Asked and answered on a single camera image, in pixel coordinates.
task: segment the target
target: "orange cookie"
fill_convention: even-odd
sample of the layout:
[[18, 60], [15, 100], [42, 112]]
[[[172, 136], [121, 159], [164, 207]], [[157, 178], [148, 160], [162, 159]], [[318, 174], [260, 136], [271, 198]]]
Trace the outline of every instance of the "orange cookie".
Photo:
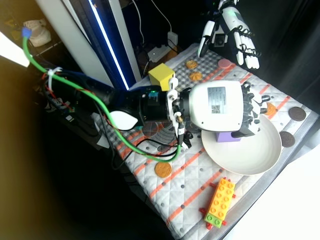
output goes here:
[[185, 62], [185, 66], [188, 68], [188, 69], [194, 69], [198, 66], [198, 63], [196, 61], [193, 61], [193, 60], [189, 60], [189, 61], [186, 61]]
[[167, 162], [158, 162], [155, 165], [154, 171], [155, 174], [157, 174], [160, 178], [165, 178], [171, 174], [172, 168], [171, 165]]
[[202, 79], [202, 73], [199, 71], [195, 71], [189, 75], [191, 81], [200, 81]]
[[268, 109], [267, 109], [267, 112], [265, 113], [265, 115], [271, 116], [277, 112], [277, 108], [272, 103], [268, 102], [267, 106], [268, 106]]

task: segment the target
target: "led light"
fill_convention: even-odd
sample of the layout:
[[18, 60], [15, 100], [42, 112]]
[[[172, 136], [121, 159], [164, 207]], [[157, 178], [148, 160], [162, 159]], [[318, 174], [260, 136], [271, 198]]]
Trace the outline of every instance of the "led light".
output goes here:
[[0, 56], [5, 57], [17, 64], [28, 67], [30, 62], [24, 51], [0, 32]]
[[118, 68], [118, 71], [119, 71], [119, 73], [120, 73], [120, 76], [121, 76], [121, 78], [122, 78], [122, 81], [123, 81], [123, 83], [124, 83], [124, 86], [125, 86], [125, 88], [126, 88], [127, 90], [129, 90], [127, 81], [126, 81], [125, 76], [124, 76], [124, 74], [123, 74], [123, 72], [122, 72], [122, 70], [121, 70], [121, 67], [120, 67], [120, 65], [119, 65], [119, 62], [118, 62], [118, 60], [117, 60], [117, 58], [116, 58], [115, 52], [114, 52], [114, 50], [113, 50], [113, 48], [112, 48], [112, 46], [111, 46], [111, 43], [110, 43], [109, 38], [108, 38], [108, 36], [107, 36], [106, 30], [105, 30], [105, 28], [104, 28], [104, 26], [103, 26], [103, 24], [102, 24], [102, 22], [101, 22], [101, 19], [100, 19], [100, 17], [99, 17], [98, 11], [97, 11], [97, 9], [94, 7], [94, 5], [92, 4], [91, 0], [88, 0], [88, 1], [89, 1], [89, 3], [90, 3], [91, 9], [92, 9], [93, 14], [94, 14], [94, 16], [95, 16], [95, 19], [96, 19], [96, 21], [98, 22], [98, 25], [99, 25], [99, 27], [100, 27], [100, 30], [101, 30], [102, 35], [103, 35], [103, 37], [104, 37], [104, 40], [105, 40], [105, 42], [106, 42], [106, 44], [107, 44], [107, 46], [108, 46], [108, 48], [109, 48], [109, 50], [110, 50], [110, 53], [111, 53], [111, 55], [112, 55], [112, 57], [113, 57], [113, 60], [114, 60], [114, 62], [115, 62], [115, 65], [116, 65], [116, 67]]

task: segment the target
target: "yellow block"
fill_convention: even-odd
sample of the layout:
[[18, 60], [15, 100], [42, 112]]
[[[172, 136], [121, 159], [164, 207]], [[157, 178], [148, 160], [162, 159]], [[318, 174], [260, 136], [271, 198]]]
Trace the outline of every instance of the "yellow block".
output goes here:
[[208, 213], [218, 219], [225, 220], [229, 205], [234, 194], [235, 184], [223, 178], [220, 179], [215, 189]]
[[175, 71], [173, 71], [170, 67], [164, 63], [161, 63], [148, 73], [152, 85], [160, 86], [162, 91], [168, 91], [170, 89], [169, 80], [175, 75]]

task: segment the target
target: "power strip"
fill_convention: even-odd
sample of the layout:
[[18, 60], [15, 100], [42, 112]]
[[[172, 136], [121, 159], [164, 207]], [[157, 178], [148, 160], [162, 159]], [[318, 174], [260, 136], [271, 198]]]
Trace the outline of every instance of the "power strip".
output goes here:
[[[168, 45], [171, 48], [174, 48], [178, 44], [178, 35], [172, 31], [169, 31], [167, 36], [168, 36]], [[167, 53], [170, 52], [171, 48], [169, 46], [162, 45], [161, 47], [153, 48], [151, 51], [148, 52], [149, 60], [153, 63], [158, 62]]]

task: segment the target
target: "pink round object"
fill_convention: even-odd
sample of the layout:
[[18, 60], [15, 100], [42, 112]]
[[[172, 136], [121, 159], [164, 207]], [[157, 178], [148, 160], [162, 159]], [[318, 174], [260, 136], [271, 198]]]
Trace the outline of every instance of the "pink round object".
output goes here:
[[222, 69], [227, 69], [230, 67], [232, 62], [230, 62], [228, 59], [221, 59], [218, 61], [218, 66]]

